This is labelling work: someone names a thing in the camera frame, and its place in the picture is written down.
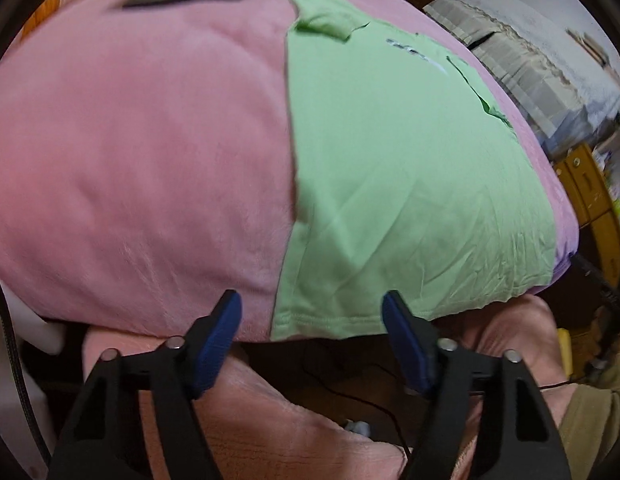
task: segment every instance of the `purple fabric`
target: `purple fabric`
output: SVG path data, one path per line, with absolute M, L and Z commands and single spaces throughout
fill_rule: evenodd
M 237 288 L 239 338 L 267 340 L 294 219 L 294 7 L 122 1 L 77 1 L 0 64 L 0 276 L 42 316 L 156 336 L 183 333 Z M 349 1 L 478 70 L 552 204 L 558 277 L 576 217 L 516 107 L 410 4 Z

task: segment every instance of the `wooden drawer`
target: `wooden drawer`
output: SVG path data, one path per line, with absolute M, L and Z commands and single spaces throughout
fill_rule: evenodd
M 596 241 L 601 270 L 613 286 L 620 280 L 620 225 L 613 211 L 594 220 L 590 226 Z
M 565 165 L 574 179 L 590 220 L 596 220 L 612 209 L 612 200 L 605 187 L 603 175 L 586 145 L 581 144 L 572 151 L 565 158 Z
M 563 185 L 565 193 L 567 193 L 570 203 L 574 208 L 576 219 L 578 219 L 578 226 L 583 227 L 589 222 L 589 214 L 587 213 L 586 205 L 583 203 L 583 199 L 578 192 L 576 182 L 574 182 L 570 170 L 568 170 L 565 162 L 561 162 L 560 164 L 556 164 L 556 166 L 554 166 L 554 171 L 556 172 L 556 176 L 558 176 L 558 179 Z

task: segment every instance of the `blue gripper pad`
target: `blue gripper pad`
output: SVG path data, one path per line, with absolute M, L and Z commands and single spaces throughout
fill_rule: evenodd
M 395 290 L 383 297 L 381 317 L 407 386 L 429 396 L 438 382 L 437 329 L 428 321 L 412 316 Z
M 204 339 L 199 351 L 193 357 L 193 376 L 190 384 L 191 395 L 198 399 L 215 385 L 216 377 L 228 354 L 232 339 L 241 323 L 241 297 L 235 290 L 226 290 L 212 313 L 197 320 L 187 333 L 191 337 Z

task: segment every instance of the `metal screw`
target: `metal screw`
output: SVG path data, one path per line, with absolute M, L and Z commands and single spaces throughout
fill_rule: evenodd
M 165 346 L 167 346 L 168 348 L 172 350 L 179 349 L 185 344 L 186 344 L 186 340 L 180 335 L 173 335 L 165 342 Z
M 459 348 L 456 341 L 453 339 L 448 339 L 446 337 L 442 337 L 437 341 L 437 346 L 440 349 L 445 350 L 446 352 L 454 352 L 457 348 Z
M 520 363 L 523 360 L 521 354 L 516 350 L 506 350 L 503 352 L 503 357 L 511 363 Z
M 100 359 L 102 361 L 113 361 L 119 357 L 119 350 L 116 348 L 106 348 L 103 352 L 101 352 Z

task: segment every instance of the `pink blanket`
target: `pink blanket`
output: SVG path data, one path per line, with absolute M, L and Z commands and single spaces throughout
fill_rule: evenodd
M 516 348 L 541 385 L 566 380 L 550 309 L 535 296 L 493 303 L 440 320 L 446 335 L 475 351 L 499 356 Z M 92 329 L 84 345 L 86 374 L 106 348 L 123 354 L 154 349 L 161 340 Z M 562 420 L 575 384 L 543 393 L 554 420 Z M 141 396 L 146 446 L 155 480 L 168 473 L 147 392 Z M 295 406 L 231 354 L 215 384 L 194 402 L 205 437 L 224 478 L 235 480 L 390 480 L 400 475 L 405 456 L 397 447 L 342 430 L 314 412 Z M 467 478 L 480 419 L 474 402 L 454 479 Z
M 294 7 L 121 1 L 77 1 L 0 65 L 0 276 L 42 316 L 157 336 L 183 333 L 237 288 L 239 338 L 267 340 L 294 215 Z M 552 204 L 560 276 L 576 218 L 516 107 L 406 2 L 349 1 L 478 70 Z

